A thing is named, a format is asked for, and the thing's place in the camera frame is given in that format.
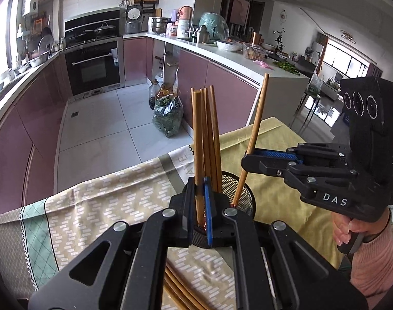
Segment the pink sleeved right forearm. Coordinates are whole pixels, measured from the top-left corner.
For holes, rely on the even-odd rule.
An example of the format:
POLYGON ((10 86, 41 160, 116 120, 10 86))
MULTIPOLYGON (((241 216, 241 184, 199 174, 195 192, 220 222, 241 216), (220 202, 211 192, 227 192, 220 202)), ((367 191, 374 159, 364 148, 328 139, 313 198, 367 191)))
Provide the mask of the pink sleeved right forearm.
POLYGON ((393 309, 393 236, 389 225, 353 255, 350 282, 364 295, 369 309, 379 304, 393 309))

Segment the right hand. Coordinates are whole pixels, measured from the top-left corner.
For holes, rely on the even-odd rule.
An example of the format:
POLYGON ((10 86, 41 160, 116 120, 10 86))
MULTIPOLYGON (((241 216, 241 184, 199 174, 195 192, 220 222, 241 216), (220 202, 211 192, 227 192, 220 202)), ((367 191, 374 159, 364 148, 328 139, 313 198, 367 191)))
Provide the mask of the right hand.
POLYGON ((352 236, 351 233, 362 233, 364 235, 363 240, 370 242, 385 230, 389 224, 389 219, 389 207, 383 211, 381 217, 375 222, 351 219, 345 215, 331 212, 333 239, 338 246, 341 246, 349 243, 352 236))

